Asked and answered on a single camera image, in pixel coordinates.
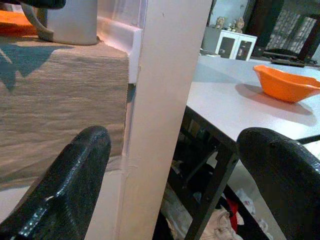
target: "striped fabric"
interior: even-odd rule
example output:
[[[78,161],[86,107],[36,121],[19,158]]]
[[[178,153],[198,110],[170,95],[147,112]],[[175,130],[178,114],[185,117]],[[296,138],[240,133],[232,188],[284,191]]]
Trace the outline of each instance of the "striped fabric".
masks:
[[[0,190],[30,184],[88,126],[106,127],[121,155],[128,67],[102,42],[0,37]]]

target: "orange bowl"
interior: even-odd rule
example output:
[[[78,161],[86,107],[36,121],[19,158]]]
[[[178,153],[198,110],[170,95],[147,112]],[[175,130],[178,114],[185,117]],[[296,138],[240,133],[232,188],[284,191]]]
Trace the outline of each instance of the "orange bowl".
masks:
[[[276,99],[297,103],[320,94],[320,82],[313,77],[290,74],[264,65],[255,66],[253,70],[263,91]]]

